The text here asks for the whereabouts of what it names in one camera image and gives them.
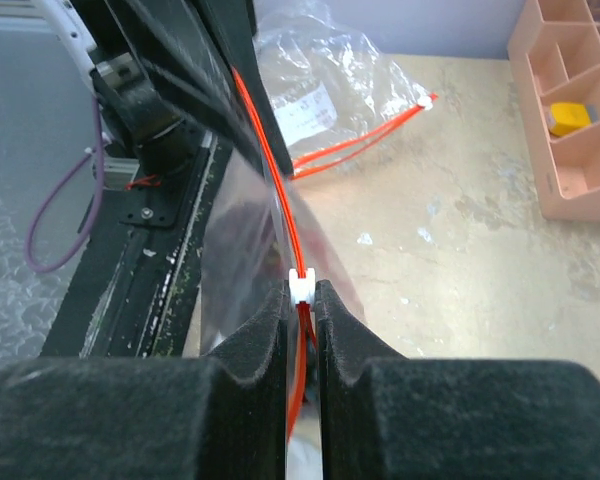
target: plastic bag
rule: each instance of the plastic bag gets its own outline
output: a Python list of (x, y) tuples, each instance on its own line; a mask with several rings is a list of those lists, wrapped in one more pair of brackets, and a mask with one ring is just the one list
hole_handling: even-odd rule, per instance
[(260, 74), (293, 159), (373, 132), (429, 94), (319, 1), (278, 9), (258, 31)]
[[(353, 283), (306, 203), (287, 192), (306, 263), (330, 280), (357, 318), (364, 317)], [(235, 332), (294, 267), (276, 192), (234, 150), (203, 239), (200, 354)]]

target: yellow object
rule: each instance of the yellow object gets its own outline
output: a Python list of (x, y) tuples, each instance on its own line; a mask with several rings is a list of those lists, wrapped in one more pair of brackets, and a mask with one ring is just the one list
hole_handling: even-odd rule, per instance
[(563, 137), (593, 123), (589, 107), (581, 103), (552, 103), (547, 114), (549, 131)]

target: table surface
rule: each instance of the table surface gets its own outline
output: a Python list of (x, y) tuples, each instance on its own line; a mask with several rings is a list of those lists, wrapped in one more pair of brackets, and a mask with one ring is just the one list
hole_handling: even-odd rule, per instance
[(508, 62), (396, 61), (435, 108), (296, 184), (368, 326), (408, 357), (567, 359), (600, 378), (600, 224), (541, 216)]

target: white speck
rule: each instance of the white speck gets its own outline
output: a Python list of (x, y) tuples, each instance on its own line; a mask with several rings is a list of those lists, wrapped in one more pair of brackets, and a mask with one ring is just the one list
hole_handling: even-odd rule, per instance
[(371, 235), (364, 232), (358, 237), (358, 243), (360, 245), (373, 245), (373, 239), (371, 238)]
[(435, 197), (433, 199), (433, 202), (431, 202), (430, 204), (427, 205), (427, 212), (429, 212), (429, 215), (431, 215), (432, 217), (435, 217), (439, 211), (440, 211), (440, 199), (438, 197)]
[(498, 175), (504, 178), (515, 178), (516, 169), (513, 167), (502, 168), (498, 171)]
[(427, 242), (427, 243), (433, 243), (433, 237), (429, 233), (429, 230), (427, 230), (426, 228), (420, 227), (418, 229), (418, 235), (420, 235), (425, 242)]

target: white label on bag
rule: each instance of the white label on bag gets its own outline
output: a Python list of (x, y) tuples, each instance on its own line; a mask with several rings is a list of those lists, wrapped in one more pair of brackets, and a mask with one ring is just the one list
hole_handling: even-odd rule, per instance
[(274, 110), (287, 147), (329, 130), (338, 114), (324, 84), (304, 97)]

